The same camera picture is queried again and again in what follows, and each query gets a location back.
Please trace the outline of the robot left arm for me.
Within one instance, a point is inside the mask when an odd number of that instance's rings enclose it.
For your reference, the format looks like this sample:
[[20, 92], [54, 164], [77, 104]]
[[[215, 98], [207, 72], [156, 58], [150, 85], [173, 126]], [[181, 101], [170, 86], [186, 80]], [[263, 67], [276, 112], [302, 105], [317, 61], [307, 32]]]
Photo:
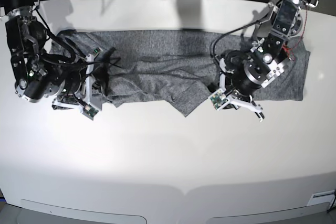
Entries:
[[264, 16], [241, 27], [255, 26], [248, 51], [232, 50], [219, 56], [216, 45], [227, 34], [211, 42], [210, 56], [218, 65], [220, 76], [219, 87], [209, 100], [217, 111], [246, 108], [263, 121], [262, 107], [255, 103], [253, 95], [284, 73], [291, 60], [288, 42], [305, 29], [300, 11], [303, 7], [315, 8], [318, 3], [319, 0], [270, 2]]

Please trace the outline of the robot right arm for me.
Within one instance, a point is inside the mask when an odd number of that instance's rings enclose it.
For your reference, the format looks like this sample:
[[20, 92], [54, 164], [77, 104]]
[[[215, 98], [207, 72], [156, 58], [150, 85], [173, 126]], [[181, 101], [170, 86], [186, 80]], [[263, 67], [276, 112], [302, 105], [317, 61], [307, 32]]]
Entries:
[[40, 15], [40, 0], [1, 0], [15, 77], [15, 93], [31, 103], [53, 97], [54, 109], [77, 109], [93, 119], [102, 110], [94, 90], [99, 67], [109, 64], [97, 58], [101, 48], [84, 55], [51, 32]]

